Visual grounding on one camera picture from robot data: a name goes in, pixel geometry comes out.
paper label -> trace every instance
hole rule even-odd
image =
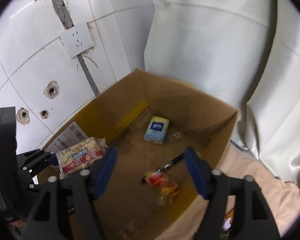
[[[57,138],[55,138],[55,140],[47,147],[46,151],[58,153],[86,139],[88,139],[86,133],[76,122],[73,122]]]
[[[162,123],[162,122],[153,122],[150,129],[161,132],[163,129],[163,126],[164,126],[164,123]]]

electrical outlet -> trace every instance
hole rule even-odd
[[[93,47],[93,41],[87,23],[79,23],[64,32],[60,38],[66,52],[73,58],[87,49]]]

hole in wall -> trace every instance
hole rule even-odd
[[[16,120],[22,125],[28,124],[30,122],[29,110],[20,108],[16,114]]]
[[[49,82],[48,86],[44,89],[43,94],[46,95],[50,99],[56,98],[59,94],[58,82],[55,80]]]
[[[49,117],[49,112],[47,110],[42,110],[40,115],[42,119],[47,119]]]
[[[49,89],[49,94],[50,94],[51,96],[53,96],[55,93],[56,93],[56,89],[55,89],[55,88],[50,88],[50,89]]]

yellow tape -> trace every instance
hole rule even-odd
[[[113,124],[111,123],[112,120],[110,120],[111,114],[106,117],[99,109],[99,106],[92,101],[74,116],[74,121],[89,137],[106,138],[106,142],[110,142],[147,107],[147,101],[143,100],[123,119]]]

plastic wrapper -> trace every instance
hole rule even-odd
[[[96,160],[101,159],[106,152],[106,139],[90,137],[57,154],[60,168],[60,177],[65,178],[69,174],[91,166]]]
[[[170,142],[178,142],[180,140],[184,139],[183,132],[179,132],[177,129],[170,127],[170,129],[167,132],[166,137]]]
[[[139,229],[136,228],[133,224],[134,221],[126,224],[123,228],[119,230],[117,236],[119,236],[121,239],[128,239],[130,236],[133,236],[136,232],[139,231]]]
[[[143,138],[149,142],[163,144],[168,126],[169,119],[159,116],[153,116]]]

